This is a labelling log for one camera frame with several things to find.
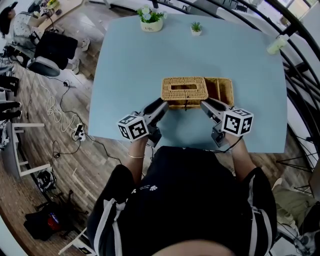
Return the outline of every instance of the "black metal railing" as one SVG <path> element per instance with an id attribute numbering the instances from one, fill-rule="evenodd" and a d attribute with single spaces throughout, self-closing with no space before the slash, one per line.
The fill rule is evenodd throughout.
<path id="1" fill-rule="evenodd" d="M 172 4 L 169 4 L 165 1 L 160 0 L 149 0 L 153 3 L 155 8 L 158 8 L 159 4 L 164 5 L 170 8 L 173 8 L 177 11 L 180 11 L 184 14 L 191 14 L 186 9 L 179 8 Z M 212 11 L 206 10 L 203 7 L 199 6 L 196 3 L 189 2 L 187 0 L 177 0 L 178 2 L 184 3 L 189 5 L 192 8 L 195 8 L 203 13 L 216 18 L 216 19 L 223 19 L 222 17 L 218 16 Z M 239 20 L 250 26 L 255 30 L 261 31 L 255 24 L 247 20 L 244 16 L 240 15 L 238 12 L 232 10 L 230 7 L 226 7 L 220 2 L 216 0 L 204 0 L 211 4 L 214 4 L 218 7 L 223 8 L 228 13 L 232 14 L 233 16 L 237 17 Z M 287 34 L 289 37 L 298 32 L 298 34 L 305 39 L 308 43 L 312 51 L 314 52 L 315 56 L 317 57 L 318 61 L 320 62 L 320 48 L 308 30 L 304 27 L 304 25 L 282 4 L 280 4 L 277 0 L 265 0 L 268 4 L 270 4 L 275 10 L 280 12 L 283 17 L 285 17 L 290 25 L 282 30 L 280 29 L 270 18 L 265 16 L 261 13 L 255 6 L 247 3 L 244 0 L 236 0 L 243 6 L 247 7 L 254 13 L 258 14 L 263 20 L 265 20 L 279 35 Z M 303 55 L 303 53 L 299 50 L 299 48 L 294 44 L 292 40 L 288 40 L 288 44 L 292 47 L 292 49 L 296 52 L 296 54 L 301 58 L 302 62 L 298 65 L 294 65 L 291 59 L 281 51 L 281 56 L 283 59 L 283 68 L 285 71 L 285 79 L 293 88 L 293 92 L 296 94 L 296 97 L 292 97 L 292 90 L 287 88 L 287 95 L 289 99 L 292 101 L 293 105 L 295 106 L 296 110 L 298 111 L 301 119 L 303 120 L 308 132 L 311 135 L 311 140 L 314 143 L 316 151 L 319 154 L 318 148 L 320 147 L 320 108 L 318 103 L 320 102 L 320 81 L 317 77 L 314 69 L 311 67 L 310 63 L 308 62 L 307 58 Z M 304 74 L 305 71 L 309 71 L 311 77 L 308 77 Z M 307 93 L 310 97 L 312 104 L 310 104 L 306 97 L 301 94 L 301 89 Z"/>

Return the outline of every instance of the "wooden floor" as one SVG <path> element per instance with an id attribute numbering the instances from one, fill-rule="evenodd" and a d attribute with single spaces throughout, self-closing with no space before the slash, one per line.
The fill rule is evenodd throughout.
<path id="1" fill-rule="evenodd" d="M 102 25 L 106 28 L 112 19 L 132 15 L 131 12 L 124 10 L 108 10 L 104 5 L 93 4 L 90 8 L 97 13 L 98 20 L 101 20 Z M 63 98 L 62 108 L 65 111 L 76 112 L 88 127 L 93 79 L 104 35 L 79 12 L 68 14 L 58 24 L 65 29 L 66 35 L 77 39 L 84 37 L 90 37 L 91 39 L 91 45 L 87 52 L 76 52 L 76 56 L 81 60 L 80 73 L 74 75 L 71 71 L 64 70 L 57 77 L 62 81 L 69 80 L 71 83 L 71 89 Z M 54 112 L 57 112 L 55 109 L 62 111 L 59 103 L 62 95 L 66 92 L 66 87 L 58 80 L 34 74 L 19 66 L 17 66 L 15 76 L 21 78 L 20 90 L 16 98 L 17 101 L 21 101 L 23 104 L 23 117 L 20 122 L 45 123 L 45 128 L 26 129 L 21 136 L 22 150 L 31 167 L 51 162 L 54 141 L 58 142 L 61 153 L 75 152 L 79 142 L 74 142 L 71 139 L 72 130 L 70 128 L 67 129 L 73 114 L 63 114 L 61 127 L 61 124 L 55 121 L 61 118 L 60 114 L 52 113 L 48 110 L 48 106 L 53 106 Z M 55 98 L 55 103 L 49 102 L 47 104 L 50 94 L 45 88 Z M 77 123 L 78 119 L 76 118 L 71 127 L 76 127 Z M 111 139 L 95 139 L 105 145 L 110 156 L 117 157 L 122 161 L 125 159 L 128 152 L 128 143 Z M 151 149 L 147 148 L 147 150 L 147 155 L 150 156 Z M 283 154 L 251 154 L 251 157 L 258 166 L 262 167 L 270 181 L 270 185 L 273 185 L 277 178 L 283 177 L 285 185 L 293 188 L 294 186 L 306 185 L 310 176 L 309 173 L 276 164 L 276 160 L 294 158 L 301 155 L 299 147 L 288 133 Z M 218 158 L 221 163 L 233 170 L 229 153 L 219 154 Z M 118 163 L 117 160 L 107 157 L 104 148 L 100 144 L 87 139 L 81 143 L 76 153 L 62 154 L 61 157 L 53 160 L 52 166 L 57 177 L 57 189 L 53 193 L 63 192 L 67 195 L 69 190 L 73 190 L 73 202 L 82 210 L 91 212 L 96 198 L 103 190 L 112 170 Z M 294 160 L 292 163 L 304 164 L 301 160 Z M 150 159 L 147 158 L 144 163 L 144 173 L 146 173 L 149 164 Z M 46 242 L 32 239 L 23 226 L 25 214 L 33 213 L 35 211 L 34 206 L 45 201 L 31 176 L 24 176 L 20 181 L 15 180 L 4 171 L 0 161 L 1 215 L 6 224 L 10 225 L 11 231 L 17 234 L 19 242 L 25 245 L 25 249 L 30 255 L 57 255 L 58 251 L 77 235 L 72 232 L 67 240 L 54 235 Z M 77 227 L 83 229 L 85 223 L 78 223 Z M 71 248 L 65 255 L 82 254 Z"/>

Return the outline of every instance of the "blue table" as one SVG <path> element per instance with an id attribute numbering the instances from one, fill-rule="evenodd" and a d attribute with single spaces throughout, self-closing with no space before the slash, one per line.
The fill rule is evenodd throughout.
<path id="1" fill-rule="evenodd" d="M 190 24 L 203 32 L 192 36 Z M 269 55 L 272 38 L 211 17 L 170 14 L 163 29 L 143 32 L 137 16 L 113 20 L 94 78 L 89 134 L 121 140 L 116 125 L 161 96 L 166 77 L 232 79 L 234 102 L 254 113 L 244 139 L 249 152 L 282 153 L 287 134 L 287 91 L 282 59 Z M 201 109 L 169 110 L 158 123 L 159 145 L 215 149 L 213 123 Z"/>

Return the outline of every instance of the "white flower pot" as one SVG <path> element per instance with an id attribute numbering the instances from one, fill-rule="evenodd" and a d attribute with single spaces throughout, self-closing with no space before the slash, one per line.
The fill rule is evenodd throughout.
<path id="1" fill-rule="evenodd" d="M 191 33 L 193 36 L 200 36 L 201 35 L 202 30 L 196 32 L 196 31 L 193 31 L 191 27 L 190 27 L 190 29 L 191 29 Z"/>
<path id="2" fill-rule="evenodd" d="M 143 31 L 158 32 L 162 29 L 162 27 L 164 25 L 164 21 L 161 18 L 158 21 L 153 22 L 153 23 L 145 23 L 145 22 L 140 21 L 140 24 L 141 24 L 141 29 Z"/>

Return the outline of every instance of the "bracelet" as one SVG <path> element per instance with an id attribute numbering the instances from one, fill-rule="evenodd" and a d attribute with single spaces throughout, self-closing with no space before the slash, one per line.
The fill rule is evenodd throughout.
<path id="1" fill-rule="evenodd" d="M 128 154 L 129 157 L 134 158 L 134 159 L 143 159 L 145 158 L 145 156 L 132 156 L 130 154 Z"/>

